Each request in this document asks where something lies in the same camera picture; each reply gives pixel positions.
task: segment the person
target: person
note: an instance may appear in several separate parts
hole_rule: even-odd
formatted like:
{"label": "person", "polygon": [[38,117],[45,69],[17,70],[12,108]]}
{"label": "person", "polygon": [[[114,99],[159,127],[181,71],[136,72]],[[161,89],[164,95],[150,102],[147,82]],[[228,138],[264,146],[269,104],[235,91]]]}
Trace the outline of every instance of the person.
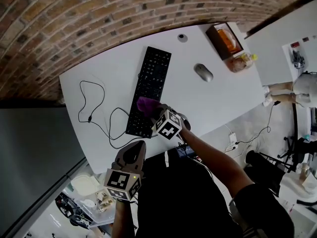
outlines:
{"label": "person", "polygon": [[[242,218],[267,237],[294,237],[294,225],[272,192],[254,184],[229,156],[184,126],[180,135],[228,189]],[[138,223],[134,233],[129,202],[117,201],[111,237],[243,237],[209,171],[193,159],[164,153],[148,158],[138,191]]]}
{"label": "person", "polygon": [[[271,95],[272,91],[290,90],[294,93]],[[303,73],[293,82],[279,83],[264,86],[264,92],[267,95],[263,105],[266,107],[273,101],[290,102],[299,104],[302,107],[317,107],[317,75]]]}

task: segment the circular hole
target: circular hole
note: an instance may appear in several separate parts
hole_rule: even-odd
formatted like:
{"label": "circular hole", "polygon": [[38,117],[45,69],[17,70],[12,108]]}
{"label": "circular hole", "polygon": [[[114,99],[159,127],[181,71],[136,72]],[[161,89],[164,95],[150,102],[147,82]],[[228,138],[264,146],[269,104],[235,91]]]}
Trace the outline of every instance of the circular hole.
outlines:
{"label": "circular hole", "polygon": [[187,40],[188,40],[188,38],[187,38],[187,36],[186,36],[185,34],[179,34],[179,35],[177,36],[177,39],[178,39],[180,42],[182,42],[182,43],[187,42]]}

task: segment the black keyboard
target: black keyboard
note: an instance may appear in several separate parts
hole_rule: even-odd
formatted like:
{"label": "black keyboard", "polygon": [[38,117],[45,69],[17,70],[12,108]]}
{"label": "black keyboard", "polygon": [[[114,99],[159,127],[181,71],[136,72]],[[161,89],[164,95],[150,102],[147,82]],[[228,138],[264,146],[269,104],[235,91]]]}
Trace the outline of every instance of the black keyboard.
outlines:
{"label": "black keyboard", "polygon": [[147,48],[125,133],[151,138],[153,123],[138,110],[137,101],[139,97],[160,101],[171,55],[163,50]]}

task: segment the black shirt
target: black shirt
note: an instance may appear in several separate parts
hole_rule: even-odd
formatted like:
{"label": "black shirt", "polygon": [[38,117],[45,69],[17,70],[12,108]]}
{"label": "black shirt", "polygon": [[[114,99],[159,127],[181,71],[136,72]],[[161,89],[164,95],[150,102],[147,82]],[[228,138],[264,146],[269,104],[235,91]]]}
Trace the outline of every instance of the black shirt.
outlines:
{"label": "black shirt", "polygon": [[[204,167],[185,158],[149,173],[139,190],[137,238],[243,236]],[[269,238],[294,236],[289,215],[267,188],[247,186],[234,202],[240,215]]]}

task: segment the gray wall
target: gray wall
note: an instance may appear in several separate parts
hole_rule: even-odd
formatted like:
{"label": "gray wall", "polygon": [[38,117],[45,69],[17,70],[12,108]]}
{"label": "gray wall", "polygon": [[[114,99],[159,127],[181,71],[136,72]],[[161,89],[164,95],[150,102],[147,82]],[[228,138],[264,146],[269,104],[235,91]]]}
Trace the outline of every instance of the gray wall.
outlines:
{"label": "gray wall", "polygon": [[0,109],[0,236],[85,156],[66,108]]}

